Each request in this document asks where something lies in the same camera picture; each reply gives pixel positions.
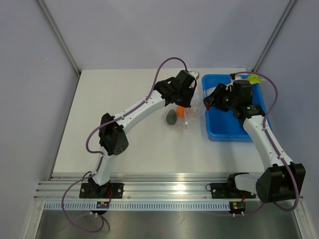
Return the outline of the orange persimmon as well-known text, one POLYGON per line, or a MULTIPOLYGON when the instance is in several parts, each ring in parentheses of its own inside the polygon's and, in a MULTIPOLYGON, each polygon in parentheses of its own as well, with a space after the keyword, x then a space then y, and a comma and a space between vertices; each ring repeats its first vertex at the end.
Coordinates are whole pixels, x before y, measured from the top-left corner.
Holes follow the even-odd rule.
POLYGON ((176 115, 180 118, 183 118, 185 117, 185 108, 184 107, 181 107, 181 106, 178 106, 175 110, 176 112, 176 115))

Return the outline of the clear zip top bag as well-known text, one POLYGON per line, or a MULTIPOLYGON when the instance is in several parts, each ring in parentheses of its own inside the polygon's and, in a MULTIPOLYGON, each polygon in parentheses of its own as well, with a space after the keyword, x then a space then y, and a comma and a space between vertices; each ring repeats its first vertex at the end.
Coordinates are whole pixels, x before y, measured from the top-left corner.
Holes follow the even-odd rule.
MULTIPOLYGON (((206 111, 203 99, 204 93, 194 95, 190 103, 191 107, 185 108, 185 117, 180 118, 177 116, 177 122, 173 126, 188 128, 193 122, 199 120, 199 118, 204 115, 206 111)), ((172 109, 176 110, 177 107, 177 105, 174 105, 172 109)))

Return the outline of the dark green avocado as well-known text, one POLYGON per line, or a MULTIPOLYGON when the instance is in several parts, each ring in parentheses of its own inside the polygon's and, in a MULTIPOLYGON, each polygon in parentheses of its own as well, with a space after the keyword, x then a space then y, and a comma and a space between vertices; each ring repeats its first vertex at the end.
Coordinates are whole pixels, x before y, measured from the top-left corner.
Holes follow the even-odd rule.
POLYGON ((177 114, 175 110, 170 110, 165 117, 166 123, 168 125, 175 125, 177 122, 177 114))

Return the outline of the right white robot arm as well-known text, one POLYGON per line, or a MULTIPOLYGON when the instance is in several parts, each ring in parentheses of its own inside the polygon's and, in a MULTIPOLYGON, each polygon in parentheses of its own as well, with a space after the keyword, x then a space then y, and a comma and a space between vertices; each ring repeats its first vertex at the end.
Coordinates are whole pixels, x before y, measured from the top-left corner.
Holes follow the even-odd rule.
POLYGON ((214 107, 233 113, 252 139, 265 169, 259 176, 231 174, 227 194, 238 197, 246 191, 257 195, 263 203, 294 200, 298 204, 306 170, 301 163, 293 163, 284 152, 267 123, 267 114, 252 100, 252 85, 243 79, 234 80, 230 86, 219 83, 203 100, 208 110, 214 107))

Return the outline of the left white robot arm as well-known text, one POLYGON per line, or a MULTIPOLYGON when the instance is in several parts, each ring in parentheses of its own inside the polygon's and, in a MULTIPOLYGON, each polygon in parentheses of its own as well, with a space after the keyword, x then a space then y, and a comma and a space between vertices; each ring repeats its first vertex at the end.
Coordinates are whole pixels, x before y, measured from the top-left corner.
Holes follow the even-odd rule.
POLYGON ((96 198, 103 198, 108 192, 115 159, 129 146, 127 134, 139 122, 150 114, 167 105, 175 104, 190 108, 191 100, 197 86, 199 73, 181 70, 175 77, 158 81, 149 95, 114 116, 106 113, 101 118, 101 125, 94 130, 98 132, 100 149, 92 151, 89 142, 86 149, 90 153, 100 154, 100 160, 89 180, 90 192, 96 198))

